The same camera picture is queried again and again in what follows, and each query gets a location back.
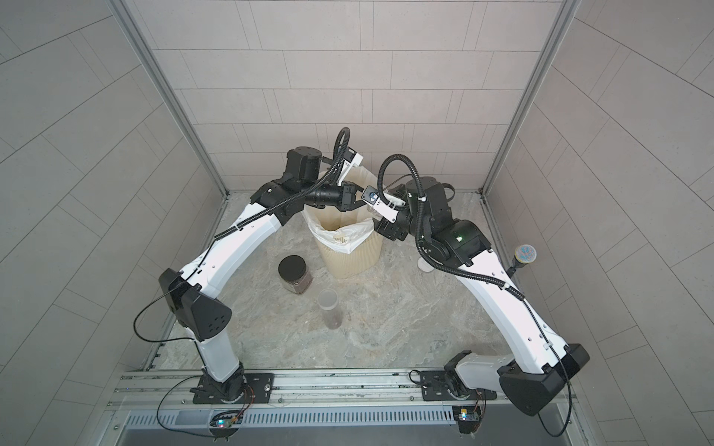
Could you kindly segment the white jar lid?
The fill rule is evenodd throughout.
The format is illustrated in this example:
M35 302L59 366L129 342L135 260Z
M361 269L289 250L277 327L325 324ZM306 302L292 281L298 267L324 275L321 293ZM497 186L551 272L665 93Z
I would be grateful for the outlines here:
M424 273L432 273L433 271L435 271L435 267L429 264L429 262L427 262L427 260L425 260L424 258L418 259L418 268Z

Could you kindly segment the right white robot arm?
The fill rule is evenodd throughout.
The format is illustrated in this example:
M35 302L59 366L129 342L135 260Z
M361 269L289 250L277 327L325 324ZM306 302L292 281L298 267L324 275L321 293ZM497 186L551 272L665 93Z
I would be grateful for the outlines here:
M414 181L392 194L369 187L364 202L380 218L377 233L389 240L413 236L422 260L451 274L489 315L506 340L505 356L464 351L444 368L446 386L462 399L477 390L501 391L522 413L536 416L589 361L582 345L568 344L533 309L511 280L514 269L500 263L478 226L452 215L444 184L422 180L425 198Z

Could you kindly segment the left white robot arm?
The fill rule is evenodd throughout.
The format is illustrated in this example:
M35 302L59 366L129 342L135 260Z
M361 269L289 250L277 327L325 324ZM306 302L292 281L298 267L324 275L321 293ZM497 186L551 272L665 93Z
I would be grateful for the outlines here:
M219 301L237 269L305 206L332 206L341 212L359 208L360 187L346 177L362 163L362 155L352 148L339 151L326 173L320 171L323 161L314 148L290 150L281 178L261 186L228 230L180 271L167 269L160 276L167 306L196 345L209 381L224 385L242 373L226 330L232 312Z

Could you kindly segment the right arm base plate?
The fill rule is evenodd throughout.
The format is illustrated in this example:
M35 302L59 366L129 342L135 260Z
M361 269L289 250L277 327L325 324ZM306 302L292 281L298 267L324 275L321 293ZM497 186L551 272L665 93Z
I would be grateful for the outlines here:
M493 390L467 388L455 373L444 370L413 370L409 379L421 389L424 401L495 401L498 398Z

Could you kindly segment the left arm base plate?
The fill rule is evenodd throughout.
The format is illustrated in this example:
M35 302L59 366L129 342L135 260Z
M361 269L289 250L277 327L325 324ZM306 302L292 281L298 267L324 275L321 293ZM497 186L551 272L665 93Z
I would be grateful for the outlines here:
M190 389L193 404L268 403L275 375L270 373L239 374L219 383L207 374Z

